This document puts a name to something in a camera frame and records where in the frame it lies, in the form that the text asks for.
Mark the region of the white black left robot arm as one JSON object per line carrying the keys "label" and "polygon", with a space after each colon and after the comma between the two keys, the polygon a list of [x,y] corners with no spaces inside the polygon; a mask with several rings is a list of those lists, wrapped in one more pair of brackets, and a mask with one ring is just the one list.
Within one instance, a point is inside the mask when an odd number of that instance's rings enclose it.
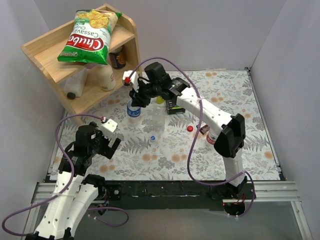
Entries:
{"label": "white black left robot arm", "polygon": [[59,173],[52,193],[54,199],[27,240],[72,240],[76,229],[93,200],[106,196],[105,179],[100,175],[86,174],[95,155],[111,159],[121,140],[114,132],[118,124],[103,120],[82,125],[75,140],[65,148],[59,165]]}

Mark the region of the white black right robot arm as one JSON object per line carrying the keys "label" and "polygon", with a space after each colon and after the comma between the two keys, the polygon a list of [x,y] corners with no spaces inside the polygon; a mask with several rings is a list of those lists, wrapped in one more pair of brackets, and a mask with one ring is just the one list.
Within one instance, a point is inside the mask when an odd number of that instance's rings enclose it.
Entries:
{"label": "white black right robot arm", "polygon": [[247,178],[243,169],[242,148],[246,138],[245,119],[241,114],[227,113],[202,98],[188,78],[171,78],[159,62],[144,69],[147,78],[135,70],[126,71],[122,81],[131,86],[129,92],[133,107],[147,107],[152,98],[162,97],[184,108],[209,126],[207,142],[223,158],[227,195],[237,199],[245,192]]}

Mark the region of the clear plastic bottle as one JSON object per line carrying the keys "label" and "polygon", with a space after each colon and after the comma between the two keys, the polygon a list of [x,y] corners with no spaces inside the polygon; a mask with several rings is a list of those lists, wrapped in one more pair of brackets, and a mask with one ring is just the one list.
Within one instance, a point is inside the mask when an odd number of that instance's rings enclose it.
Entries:
{"label": "clear plastic bottle", "polygon": [[161,134],[165,130],[165,112],[161,106],[156,106],[152,112],[152,128],[157,134]]}

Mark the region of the blue label water bottle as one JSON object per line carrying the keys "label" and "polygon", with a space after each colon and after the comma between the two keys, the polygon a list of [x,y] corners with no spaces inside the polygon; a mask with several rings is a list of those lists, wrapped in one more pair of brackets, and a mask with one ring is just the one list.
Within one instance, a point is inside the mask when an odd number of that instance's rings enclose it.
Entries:
{"label": "blue label water bottle", "polygon": [[141,117],[141,107],[132,106],[132,102],[133,101],[130,99],[127,103],[127,108],[126,108],[127,118],[128,118],[128,122],[131,125],[137,125]]}

